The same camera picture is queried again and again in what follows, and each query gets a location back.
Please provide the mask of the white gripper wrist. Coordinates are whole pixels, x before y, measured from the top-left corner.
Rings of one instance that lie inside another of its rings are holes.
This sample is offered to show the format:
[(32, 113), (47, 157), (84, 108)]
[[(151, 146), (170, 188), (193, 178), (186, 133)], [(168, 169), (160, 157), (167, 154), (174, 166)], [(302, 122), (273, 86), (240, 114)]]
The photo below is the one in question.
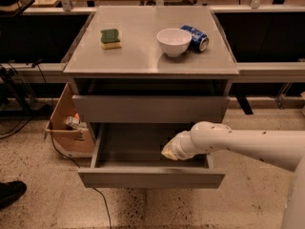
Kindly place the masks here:
[(196, 131), (183, 131), (171, 139), (162, 149), (161, 155), (170, 160), (186, 160), (202, 154)]

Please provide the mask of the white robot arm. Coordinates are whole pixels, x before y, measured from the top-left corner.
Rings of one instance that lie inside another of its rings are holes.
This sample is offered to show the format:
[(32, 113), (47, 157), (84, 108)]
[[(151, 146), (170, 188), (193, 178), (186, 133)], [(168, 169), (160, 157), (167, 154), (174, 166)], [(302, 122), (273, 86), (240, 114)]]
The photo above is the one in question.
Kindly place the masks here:
[(281, 229), (305, 229), (305, 132), (233, 130), (224, 124), (198, 122), (172, 138), (162, 155), (186, 160), (228, 150), (294, 173)]

